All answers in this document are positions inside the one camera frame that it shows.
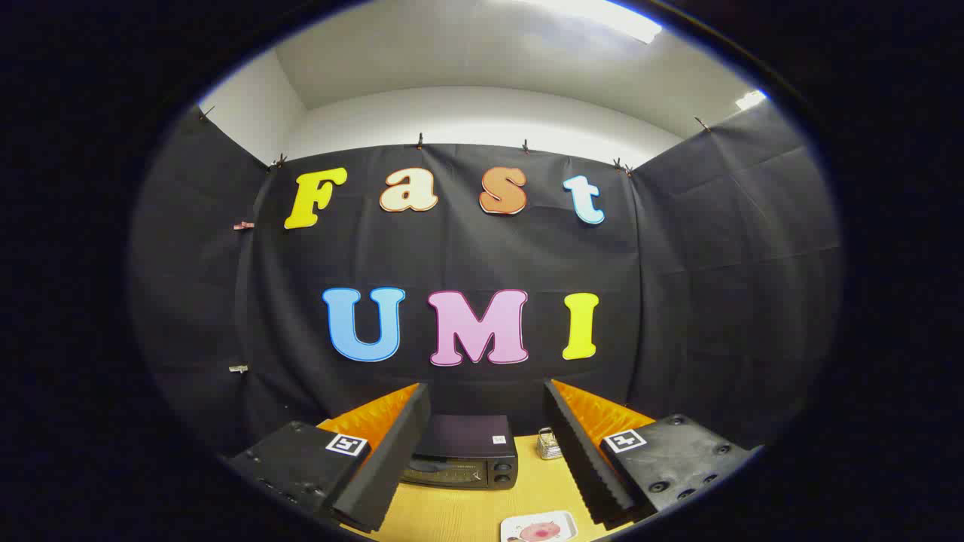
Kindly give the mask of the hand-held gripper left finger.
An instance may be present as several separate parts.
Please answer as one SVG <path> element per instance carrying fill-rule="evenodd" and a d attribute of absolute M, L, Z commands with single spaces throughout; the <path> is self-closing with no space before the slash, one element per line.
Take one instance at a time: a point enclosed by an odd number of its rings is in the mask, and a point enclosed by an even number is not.
<path fill-rule="evenodd" d="M 226 464 L 316 524 L 371 533 L 388 514 L 430 414 L 430 385 L 406 385 L 319 425 L 286 423 Z"/>

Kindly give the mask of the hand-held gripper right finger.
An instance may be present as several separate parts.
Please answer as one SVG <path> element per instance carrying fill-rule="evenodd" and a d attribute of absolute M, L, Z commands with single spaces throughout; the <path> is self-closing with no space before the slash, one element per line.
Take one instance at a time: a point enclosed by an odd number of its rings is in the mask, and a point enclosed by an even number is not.
<path fill-rule="evenodd" d="M 557 379 L 544 381 L 544 409 L 591 519 L 606 528 L 680 508 L 754 457 L 689 416 L 652 419 Z"/>

